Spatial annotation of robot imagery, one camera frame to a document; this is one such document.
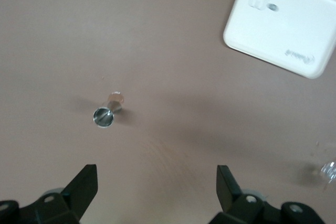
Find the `push pin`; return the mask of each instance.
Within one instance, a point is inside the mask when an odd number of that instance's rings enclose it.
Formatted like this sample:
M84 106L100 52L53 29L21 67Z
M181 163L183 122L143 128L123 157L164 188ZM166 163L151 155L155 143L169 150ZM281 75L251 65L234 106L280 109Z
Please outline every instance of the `push pin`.
M121 111L121 104L124 102L124 97L120 92L113 92L109 95L107 102L98 108L93 114L93 121L98 127L107 128L114 120L114 115Z

